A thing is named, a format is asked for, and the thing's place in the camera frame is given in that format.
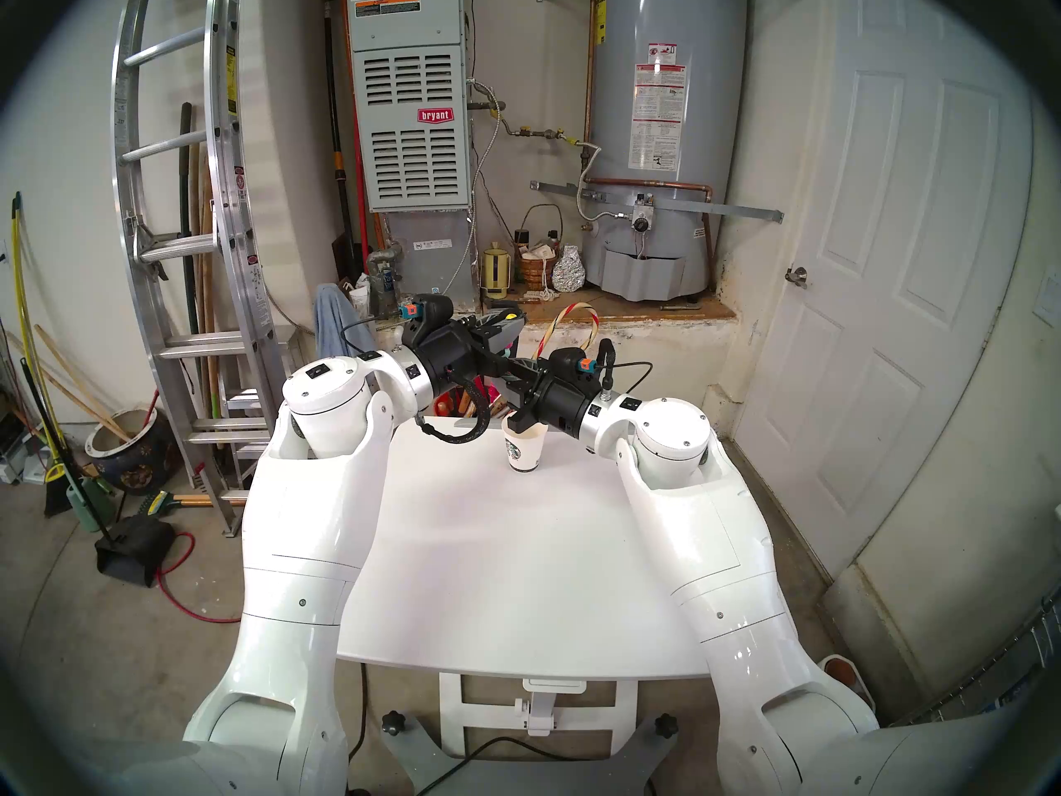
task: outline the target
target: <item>water heater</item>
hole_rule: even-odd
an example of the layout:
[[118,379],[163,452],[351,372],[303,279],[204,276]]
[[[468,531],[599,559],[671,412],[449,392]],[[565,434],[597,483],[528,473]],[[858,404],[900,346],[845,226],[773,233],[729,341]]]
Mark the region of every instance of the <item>water heater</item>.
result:
[[[588,187],[607,209],[645,202],[723,202],[744,70],[747,0],[598,0],[590,141],[602,146]],[[609,179],[622,180],[610,184]],[[588,202],[591,215],[603,208]],[[604,218],[586,235],[587,279],[627,299],[666,300],[708,283],[700,213],[655,208],[651,227]],[[711,217],[713,239],[718,218]]]

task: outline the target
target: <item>ladder rung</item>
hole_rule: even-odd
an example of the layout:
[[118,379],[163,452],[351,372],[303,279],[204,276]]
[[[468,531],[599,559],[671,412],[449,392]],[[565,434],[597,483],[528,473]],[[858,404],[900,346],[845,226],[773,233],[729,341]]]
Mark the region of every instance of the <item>ladder rung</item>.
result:
[[186,31],[171,39],[158,42],[158,45],[144,48],[139,53],[126,56],[123,65],[126,68],[137,68],[145,62],[157,59],[159,56],[164,56],[168,53],[173,53],[174,51],[179,51],[181,48],[203,41],[205,33],[206,31],[203,28],[194,28],[191,31]]
[[230,357],[246,352],[243,336],[238,330],[221,333],[195,333],[190,336],[172,336],[166,341],[166,349],[160,350],[160,359],[184,359],[186,357]]
[[268,426],[263,416],[225,416],[221,419],[193,419],[195,431],[264,431]]
[[206,131],[192,131],[190,134],[181,134],[180,136],[173,137],[173,139],[163,139],[161,142],[155,142],[154,144],[145,144],[143,148],[137,148],[135,151],[129,151],[119,156],[118,161],[122,165],[128,165],[129,162],[145,159],[149,156],[154,156],[155,154],[166,153],[167,151],[173,151],[176,148],[184,148],[186,145],[205,141]]
[[189,434],[192,445],[239,445],[244,442],[268,442],[268,431],[196,431]]
[[230,411],[259,411],[261,403],[258,401],[258,391],[248,387],[228,397],[228,410]]
[[236,449],[236,456],[237,458],[246,458],[246,460],[261,458],[262,453],[265,452],[265,448],[267,447],[268,445],[262,443],[243,445]]
[[141,262],[160,262],[163,259],[177,259],[181,256],[209,254],[218,246],[213,233],[203,233],[197,237],[166,239],[155,242],[155,247],[140,254]]

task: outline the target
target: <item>door panel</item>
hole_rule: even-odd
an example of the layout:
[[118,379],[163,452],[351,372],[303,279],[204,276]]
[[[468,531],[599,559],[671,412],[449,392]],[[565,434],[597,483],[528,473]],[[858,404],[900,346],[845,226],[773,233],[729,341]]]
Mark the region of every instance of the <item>door panel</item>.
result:
[[834,576],[950,418],[1031,174],[1024,84],[924,0],[836,0],[833,96],[736,440]]

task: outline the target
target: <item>blue towel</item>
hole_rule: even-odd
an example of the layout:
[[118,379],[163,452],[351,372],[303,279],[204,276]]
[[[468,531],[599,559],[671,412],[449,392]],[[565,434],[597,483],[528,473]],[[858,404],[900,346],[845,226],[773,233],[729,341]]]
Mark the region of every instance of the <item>blue towel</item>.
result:
[[317,359],[329,357],[355,357],[366,350],[376,350],[376,331],[372,324],[358,325],[346,331],[343,328],[360,322],[358,311],[337,284],[321,284],[313,302],[313,325],[317,332]]

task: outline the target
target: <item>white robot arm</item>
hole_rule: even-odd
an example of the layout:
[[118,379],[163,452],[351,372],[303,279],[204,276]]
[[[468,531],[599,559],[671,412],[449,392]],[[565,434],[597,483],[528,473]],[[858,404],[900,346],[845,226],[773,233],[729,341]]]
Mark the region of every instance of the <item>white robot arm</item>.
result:
[[[869,707],[803,651],[763,516],[698,408],[614,394],[608,340],[595,361],[578,348],[538,363],[515,359],[525,321],[515,307],[457,321],[448,299],[424,296],[406,315],[394,351],[313,363],[285,384],[244,512],[244,608],[231,663],[181,745],[136,763],[121,754],[103,775],[97,765],[111,790],[345,792],[347,741],[333,695],[338,626],[376,534],[389,442],[413,417],[446,442],[481,435],[488,410],[460,437],[420,418],[456,384],[474,392],[476,376],[518,406],[509,418],[517,432],[546,422],[615,461],[645,551],[714,681],[728,794],[793,794],[811,779],[868,792],[897,747],[918,744],[877,730]],[[995,730],[952,738],[974,752]],[[869,733],[876,741],[859,742]],[[850,786],[830,778],[852,769],[866,771],[867,786],[857,772]]]

